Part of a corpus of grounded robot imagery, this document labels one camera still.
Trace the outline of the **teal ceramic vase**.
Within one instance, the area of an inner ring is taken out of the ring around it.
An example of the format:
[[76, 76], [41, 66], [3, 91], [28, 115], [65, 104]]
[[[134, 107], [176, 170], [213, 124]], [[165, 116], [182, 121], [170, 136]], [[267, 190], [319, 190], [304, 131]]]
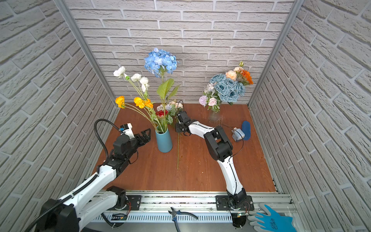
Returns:
[[156, 131], [156, 140], [157, 140], [157, 147], [160, 152], [168, 153], [172, 150], [173, 143], [172, 143], [171, 135], [168, 129], [165, 131], [165, 133], [158, 133]]

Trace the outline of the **red gerbera stem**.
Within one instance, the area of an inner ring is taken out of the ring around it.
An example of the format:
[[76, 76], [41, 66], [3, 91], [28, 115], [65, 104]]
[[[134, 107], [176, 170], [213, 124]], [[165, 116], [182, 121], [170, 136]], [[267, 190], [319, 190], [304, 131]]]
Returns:
[[167, 110], [161, 110], [156, 112], [157, 132], [160, 134], [165, 133], [168, 129], [167, 115], [168, 115]]

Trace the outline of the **orange white small bouquet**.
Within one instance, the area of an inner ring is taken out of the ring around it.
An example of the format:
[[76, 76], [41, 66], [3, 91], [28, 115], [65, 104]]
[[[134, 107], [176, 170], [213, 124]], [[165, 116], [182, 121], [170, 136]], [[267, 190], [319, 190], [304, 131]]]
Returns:
[[127, 108], [139, 113], [145, 119], [150, 121], [154, 128], [157, 129], [159, 125], [159, 119], [157, 118], [150, 99], [143, 100], [140, 97], [136, 97], [134, 99], [135, 106], [133, 106], [132, 104], [125, 103], [124, 96], [119, 96], [116, 98], [115, 103], [121, 109]]

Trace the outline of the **clear glass vase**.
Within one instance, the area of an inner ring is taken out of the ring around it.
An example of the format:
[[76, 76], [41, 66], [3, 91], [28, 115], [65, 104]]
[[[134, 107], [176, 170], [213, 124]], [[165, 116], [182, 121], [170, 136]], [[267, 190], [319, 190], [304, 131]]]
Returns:
[[211, 122], [217, 122], [220, 120], [220, 111], [213, 111], [211, 110], [209, 112], [209, 117], [208, 119], [211, 121]]

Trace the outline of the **white poppy stem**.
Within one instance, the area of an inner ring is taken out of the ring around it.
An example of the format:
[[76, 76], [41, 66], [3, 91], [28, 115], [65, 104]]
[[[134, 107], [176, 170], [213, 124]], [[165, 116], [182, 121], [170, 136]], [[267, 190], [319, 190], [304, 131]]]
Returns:
[[142, 98], [143, 100], [150, 99], [148, 94], [148, 89], [150, 87], [148, 84], [148, 78], [138, 73], [134, 74], [133, 76], [128, 76], [126, 75], [125, 71], [125, 67], [121, 66], [118, 70], [113, 72], [113, 75], [119, 79], [125, 79], [128, 81], [138, 93], [138, 97]]

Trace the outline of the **dusty blue rose bouquet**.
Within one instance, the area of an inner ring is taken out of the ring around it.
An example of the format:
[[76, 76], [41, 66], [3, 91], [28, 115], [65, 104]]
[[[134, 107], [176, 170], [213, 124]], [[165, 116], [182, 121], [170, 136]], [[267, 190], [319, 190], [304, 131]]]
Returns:
[[209, 83], [213, 85], [222, 102], [236, 103], [245, 94], [245, 86], [237, 80], [227, 78], [225, 74], [215, 75]]

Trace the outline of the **blue hydrangea white bouquet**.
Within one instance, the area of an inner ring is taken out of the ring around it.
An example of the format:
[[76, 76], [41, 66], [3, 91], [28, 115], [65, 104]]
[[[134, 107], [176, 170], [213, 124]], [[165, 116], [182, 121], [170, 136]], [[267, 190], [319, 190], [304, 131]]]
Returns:
[[161, 83], [156, 90], [160, 104], [169, 103], [176, 96], [179, 87], [174, 85], [174, 79], [166, 79], [165, 76], [176, 70], [176, 56], [163, 49], [154, 48], [145, 58], [145, 68], [156, 78], [161, 79]]

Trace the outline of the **peach rose stem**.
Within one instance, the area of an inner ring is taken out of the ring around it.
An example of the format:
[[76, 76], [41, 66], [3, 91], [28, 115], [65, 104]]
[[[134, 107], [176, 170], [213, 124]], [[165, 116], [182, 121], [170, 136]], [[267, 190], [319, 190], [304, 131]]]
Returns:
[[226, 72], [226, 78], [236, 81], [237, 78], [241, 76], [242, 72], [244, 71], [243, 66], [244, 62], [240, 61], [237, 67], [235, 67], [233, 70]]

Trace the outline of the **orange gerbera stem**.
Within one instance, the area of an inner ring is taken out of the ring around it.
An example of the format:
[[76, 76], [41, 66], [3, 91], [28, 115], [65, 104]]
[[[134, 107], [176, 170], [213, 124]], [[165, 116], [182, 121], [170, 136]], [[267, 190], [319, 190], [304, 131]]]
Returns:
[[242, 70], [241, 75], [242, 75], [243, 79], [245, 80], [245, 82], [248, 83], [248, 85], [253, 85], [254, 84], [250, 72], [248, 72], [246, 70]]

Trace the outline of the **white lilac mixed bouquet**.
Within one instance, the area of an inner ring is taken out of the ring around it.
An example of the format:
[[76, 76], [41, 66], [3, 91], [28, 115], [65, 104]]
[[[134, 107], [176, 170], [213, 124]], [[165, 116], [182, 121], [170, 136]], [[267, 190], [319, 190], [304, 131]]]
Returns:
[[206, 86], [203, 95], [199, 98], [199, 103], [203, 107], [207, 107], [208, 110], [212, 110], [215, 113], [220, 111], [222, 101], [217, 90], [215, 89], [215, 84], [209, 83]]

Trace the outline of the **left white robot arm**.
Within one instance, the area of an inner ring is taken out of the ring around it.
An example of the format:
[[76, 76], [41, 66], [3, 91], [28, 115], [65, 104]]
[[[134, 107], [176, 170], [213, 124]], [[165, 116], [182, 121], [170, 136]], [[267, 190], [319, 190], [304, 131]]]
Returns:
[[119, 177], [132, 163], [131, 157], [138, 148], [151, 140], [151, 130], [129, 135], [131, 130], [122, 130], [114, 142], [114, 149], [97, 171], [70, 193], [54, 200], [49, 199], [42, 206], [39, 217], [26, 229], [38, 232], [80, 232], [105, 211], [127, 209], [131, 206], [126, 191], [112, 186], [103, 195], [97, 193]]

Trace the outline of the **blue oval object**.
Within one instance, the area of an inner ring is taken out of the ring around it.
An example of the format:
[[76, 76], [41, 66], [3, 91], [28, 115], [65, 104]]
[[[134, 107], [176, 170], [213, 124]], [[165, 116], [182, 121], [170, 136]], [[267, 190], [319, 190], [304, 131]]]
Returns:
[[248, 141], [251, 138], [251, 124], [248, 121], [244, 121], [241, 127], [242, 132], [244, 133], [244, 140]]

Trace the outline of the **blue grey work glove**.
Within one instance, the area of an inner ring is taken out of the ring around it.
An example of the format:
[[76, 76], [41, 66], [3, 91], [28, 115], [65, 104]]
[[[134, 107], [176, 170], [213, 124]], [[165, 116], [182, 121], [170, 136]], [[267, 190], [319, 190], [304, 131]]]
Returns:
[[296, 232], [293, 217], [281, 216], [266, 204], [260, 204], [264, 213], [256, 212], [247, 217], [256, 232]]

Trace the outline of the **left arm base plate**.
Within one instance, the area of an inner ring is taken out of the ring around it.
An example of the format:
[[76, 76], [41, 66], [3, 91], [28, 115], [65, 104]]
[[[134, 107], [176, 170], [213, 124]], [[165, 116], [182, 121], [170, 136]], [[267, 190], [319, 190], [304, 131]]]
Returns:
[[141, 195], [126, 195], [118, 198], [117, 203], [114, 207], [109, 210], [118, 210], [118, 211], [139, 211], [141, 205]]

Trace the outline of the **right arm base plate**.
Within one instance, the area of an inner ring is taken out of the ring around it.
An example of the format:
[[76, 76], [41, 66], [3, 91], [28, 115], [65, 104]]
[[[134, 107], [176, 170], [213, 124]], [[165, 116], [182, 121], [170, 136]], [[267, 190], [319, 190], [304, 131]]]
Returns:
[[227, 195], [217, 195], [215, 197], [217, 211], [253, 211], [255, 210], [252, 197], [242, 196], [241, 200], [235, 200]]

